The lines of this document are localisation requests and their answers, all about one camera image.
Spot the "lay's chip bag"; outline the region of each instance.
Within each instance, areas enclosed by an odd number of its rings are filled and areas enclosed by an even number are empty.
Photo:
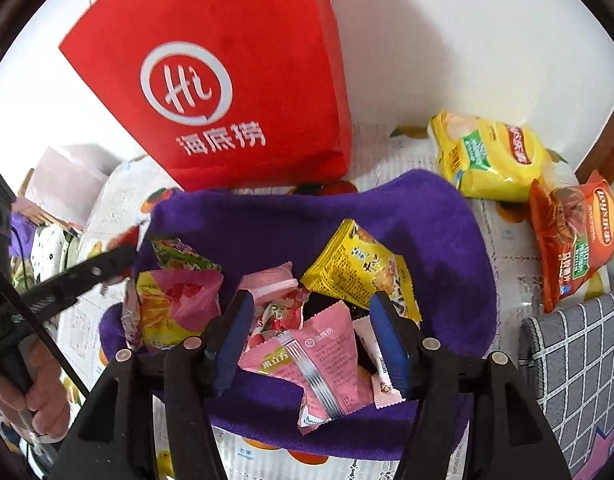
[[[535,179],[553,188],[551,157],[529,128],[442,112],[428,130],[442,176],[464,196],[527,202]]]
[[[549,313],[614,257],[614,194],[594,171],[586,184],[551,192],[534,182],[529,207]]]

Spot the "yellow snack package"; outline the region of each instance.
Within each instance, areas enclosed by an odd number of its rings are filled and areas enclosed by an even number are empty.
[[[389,251],[355,220],[343,220],[303,285],[314,292],[369,309],[369,298],[384,290],[401,317],[420,323],[413,283],[405,259]]]
[[[527,202],[535,179],[553,188],[551,157],[529,128],[442,112],[428,130],[438,143],[442,176],[465,196]]]

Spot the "gray checkered fabric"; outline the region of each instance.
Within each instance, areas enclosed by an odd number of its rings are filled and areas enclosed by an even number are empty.
[[[614,291],[522,320],[519,368],[576,475],[597,433],[613,431]]]

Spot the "orange chip bag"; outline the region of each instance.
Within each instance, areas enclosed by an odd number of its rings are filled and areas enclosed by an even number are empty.
[[[614,257],[614,194],[594,171],[586,184],[551,193],[534,180],[529,205],[549,313]]]

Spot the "metal pin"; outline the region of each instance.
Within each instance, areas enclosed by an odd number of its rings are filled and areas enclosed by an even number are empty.
[[[427,337],[423,339],[423,346],[427,350],[439,350],[440,349],[440,341],[435,337]]]
[[[118,361],[119,363],[123,363],[127,361],[131,356],[132,351],[127,348],[123,348],[122,350],[116,352],[116,361]]]
[[[200,340],[199,337],[191,336],[191,337],[188,337],[187,339],[185,339],[185,342],[183,343],[183,346],[187,350],[195,350],[196,348],[198,348],[202,344],[203,344],[203,342]]]
[[[493,354],[491,354],[491,360],[497,365],[504,366],[509,362],[509,357],[503,354],[503,352],[493,352]]]

